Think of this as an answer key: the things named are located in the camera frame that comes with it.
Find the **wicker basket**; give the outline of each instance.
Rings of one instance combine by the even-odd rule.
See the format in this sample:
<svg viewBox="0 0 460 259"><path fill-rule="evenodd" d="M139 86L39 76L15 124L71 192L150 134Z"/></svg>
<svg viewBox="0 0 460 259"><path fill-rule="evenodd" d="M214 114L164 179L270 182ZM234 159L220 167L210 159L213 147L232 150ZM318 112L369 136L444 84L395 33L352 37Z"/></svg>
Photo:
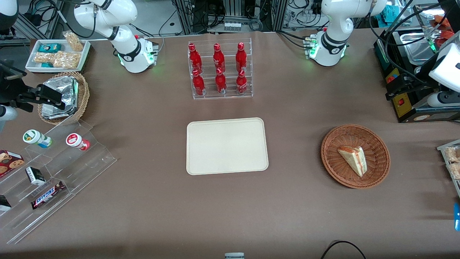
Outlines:
<svg viewBox="0 0 460 259"><path fill-rule="evenodd" d="M368 165L359 177L337 149L341 146L361 146ZM371 188L381 183L390 170L390 154L382 139L370 129L345 124L332 129L321 145L321 159L329 174L339 183L356 189Z"/></svg>
<svg viewBox="0 0 460 259"><path fill-rule="evenodd" d="M78 81L78 110L74 115L72 115L68 119L69 123L73 123L73 122L78 121L81 118L81 116L83 116L83 113L86 110L86 106L88 104L88 99L89 99L89 88L88 88L88 84L86 83L85 78L78 72L63 72L63 73L59 73L53 76L53 78L64 77L64 76L75 77L75 79ZM63 120L67 119L67 118L59 118L59 119L52 119L52 120L45 119L41 115L41 109L42 109L42 105L40 104L38 105L38 109L37 109L38 116L40 116L40 118L44 122L48 122L53 125L58 125Z"/></svg>

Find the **red bottle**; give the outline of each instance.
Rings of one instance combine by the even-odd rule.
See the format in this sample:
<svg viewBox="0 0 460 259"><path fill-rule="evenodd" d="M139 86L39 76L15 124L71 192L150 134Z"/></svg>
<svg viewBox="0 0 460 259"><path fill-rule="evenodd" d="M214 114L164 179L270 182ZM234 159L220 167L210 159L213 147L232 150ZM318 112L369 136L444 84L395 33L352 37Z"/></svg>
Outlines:
<svg viewBox="0 0 460 259"><path fill-rule="evenodd" d="M200 73L197 69L194 69L193 72L193 86L195 87L195 92L197 95L205 95L206 89L204 87L204 80L200 76Z"/></svg>
<svg viewBox="0 0 460 259"><path fill-rule="evenodd" d="M227 80L225 79L224 72L221 68L216 69L216 85L219 94L225 94L227 92Z"/></svg>
<svg viewBox="0 0 460 259"><path fill-rule="evenodd" d="M238 43L238 51L236 52L236 71L246 71L246 52L244 51L244 43Z"/></svg>
<svg viewBox="0 0 460 259"><path fill-rule="evenodd" d="M195 44L190 43L189 50L190 50L190 61L192 62L193 69L198 70L200 74L203 73L203 62L201 61L200 54L198 53L198 51L196 51Z"/></svg>
<svg viewBox="0 0 460 259"><path fill-rule="evenodd" d="M247 80L244 74L244 70L241 70L236 79L236 93L241 95L245 94L247 89Z"/></svg>
<svg viewBox="0 0 460 259"><path fill-rule="evenodd" d="M220 45L219 43L214 44L214 65L216 66L216 69L221 68L222 72L225 73L225 59L224 59L224 54L220 50Z"/></svg>

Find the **table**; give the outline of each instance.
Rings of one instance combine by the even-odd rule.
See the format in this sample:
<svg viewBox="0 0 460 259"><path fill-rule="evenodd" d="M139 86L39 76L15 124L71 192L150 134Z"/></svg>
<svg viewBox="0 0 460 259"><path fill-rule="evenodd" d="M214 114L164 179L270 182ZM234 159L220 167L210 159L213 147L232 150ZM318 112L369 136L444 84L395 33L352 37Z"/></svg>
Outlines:
<svg viewBox="0 0 460 259"><path fill-rule="evenodd" d="M254 97L193 100L187 42L247 36ZM158 65L140 74L120 66L108 41L93 42L83 119L119 160L17 245L1 242L0 257L320 258L341 239L368 258L457 258L458 199L436 147L458 139L459 126L398 124L374 41L370 30L357 29L345 57L321 67L276 33L167 38ZM24 81L35 86L50 77ZM265 123L266 171L187 174L188 123L250 117ZM322 165L323 137L347 123L372 129L390 151L390 174L372 189L346 188ZM21 150L26 130L51 127L36 111L20 111L0 135L2 148ZM339 244L327 258L334 256L360 255Z"/></svg>

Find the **blue object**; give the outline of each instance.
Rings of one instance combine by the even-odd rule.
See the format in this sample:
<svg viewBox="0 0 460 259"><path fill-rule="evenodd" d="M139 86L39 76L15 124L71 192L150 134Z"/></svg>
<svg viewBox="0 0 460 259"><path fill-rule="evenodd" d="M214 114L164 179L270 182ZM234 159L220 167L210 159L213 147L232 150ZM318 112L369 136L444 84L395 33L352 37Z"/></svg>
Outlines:
<svg viewBox="0 0 460 259"><path fill-rule="evenodd" d="M454 228L460 231L460 206L458 203L454 204Z"/></svg>
<svg viewBox="0 0 460 259"><path fill-rule="evenodd" d="M56 53L61 50L60 43L42 44L38 47L38 52Z"/></svg>
<svg viewBox="0 0 460 259"><path fill-rule="evenodd" d="M375 16L379 23L379 27L389 27L396 19L396 17L399 15L399 7L398 6L385 6L383 11Z"/></svg>

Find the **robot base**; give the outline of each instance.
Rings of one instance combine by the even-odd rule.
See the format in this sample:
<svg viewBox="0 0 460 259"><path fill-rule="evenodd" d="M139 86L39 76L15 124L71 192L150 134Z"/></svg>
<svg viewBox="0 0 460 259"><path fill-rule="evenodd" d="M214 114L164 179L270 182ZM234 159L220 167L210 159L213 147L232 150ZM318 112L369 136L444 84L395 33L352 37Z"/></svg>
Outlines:
<svg viewBox="0 0 460 259"><path fill-rule="evenodd" d="M131 73L140 73L150 66L156 65L158 57L158 45L153 45L151 41L145 39L138 39L138 41L141 43L141 51L133 61L125 61L118 55L121 65Z"/></svg>
<svg viewBox="0 0 460 259"><path fill-rule="evenodd" d="M304 40L304 47L311 48L305 50L305 56L307 59L312 59L320 65L333 66L345 55L346 46L341 52L337 52L336 54L329 53L321 43L321 36L323 34L324 31L320 31L317 34L310 35L310 41L307 42Z"/></svg>

